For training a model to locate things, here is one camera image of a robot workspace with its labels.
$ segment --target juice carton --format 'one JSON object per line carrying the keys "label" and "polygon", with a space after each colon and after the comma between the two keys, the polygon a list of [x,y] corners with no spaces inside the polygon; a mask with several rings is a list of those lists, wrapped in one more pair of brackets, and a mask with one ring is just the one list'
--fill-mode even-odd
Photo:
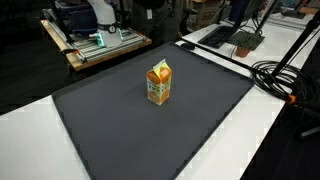
{"label": "juice carton", "polygon": [[170,95],[172,71],[162,60],[147,72],[148,99],[159,106],[168,99]]}

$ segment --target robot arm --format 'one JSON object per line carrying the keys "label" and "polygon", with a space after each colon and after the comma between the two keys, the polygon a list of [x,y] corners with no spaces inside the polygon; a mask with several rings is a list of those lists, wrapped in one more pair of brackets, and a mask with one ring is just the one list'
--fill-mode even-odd
{"label": "robot arm", "polygon": [[88,0],[98,20],[100,46],[114,47],[122,43],[121,30],[117,27],[116,18],[111,5],[106,0]]}

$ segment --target black mat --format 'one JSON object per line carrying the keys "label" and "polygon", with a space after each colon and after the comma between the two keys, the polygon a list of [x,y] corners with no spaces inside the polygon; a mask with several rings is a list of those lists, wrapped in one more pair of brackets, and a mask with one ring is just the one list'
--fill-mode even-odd
{"label": "black mat", "polygon": [[[171,95],[158,106],[147,99],[146,72],[164,58],[173,70]],[[178,175],[252,86],[166,44],[53,98],[92,179],[165,180]]]}

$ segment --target keyboard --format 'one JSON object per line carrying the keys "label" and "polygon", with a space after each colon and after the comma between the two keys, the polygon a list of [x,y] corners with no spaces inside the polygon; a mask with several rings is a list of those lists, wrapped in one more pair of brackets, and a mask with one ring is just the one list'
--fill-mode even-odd
{"label": "keyboard", "polygon": [[237,30],[229,26],[220,26],[198,41],[213,48],[220,48]]}

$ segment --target floor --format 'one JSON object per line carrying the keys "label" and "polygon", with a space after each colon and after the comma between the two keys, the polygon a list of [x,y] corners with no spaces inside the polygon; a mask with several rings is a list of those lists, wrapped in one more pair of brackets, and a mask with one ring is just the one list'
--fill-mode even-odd
{"label": "floor", "polygon": [[[167,20],[166,41],[174,41],[178,31],[175,17]],[[5,47],[0,55],[0,114],[34,102],[84,76],[70,76],[64,57],[55,47],[35,32],[33,41]],[[306,63],[306,69],[319,72],[319,49],[315,49]],[[116,65],[104,64],[99,70]],[[303,116],[287,107],[270,129],[263,144],[251,161],[242,179],[299,180],[320,177],[320,133],[300,141],[297,134],[303,129],[319,124],[320,121]]]}

